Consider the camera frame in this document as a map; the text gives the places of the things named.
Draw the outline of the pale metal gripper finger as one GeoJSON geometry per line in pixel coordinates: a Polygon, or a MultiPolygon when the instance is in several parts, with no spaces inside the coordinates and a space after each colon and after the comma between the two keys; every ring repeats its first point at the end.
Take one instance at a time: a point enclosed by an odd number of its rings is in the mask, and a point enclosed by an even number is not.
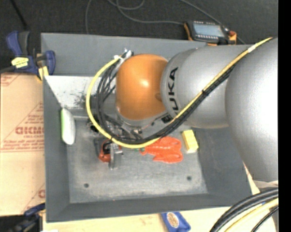
{"type": "Polygon", "coordinates": [[[104,139],[94,140],[95,153],[96,153],[97,157],[101,154],[103,142],[104,142],[104,139]]]}
{"type": "Polygon", "coordinates": [[[110,146],[110,170],[118,169],[121,166],[123,150],[122,147],[117,144],[111,144],[110,146]]]}

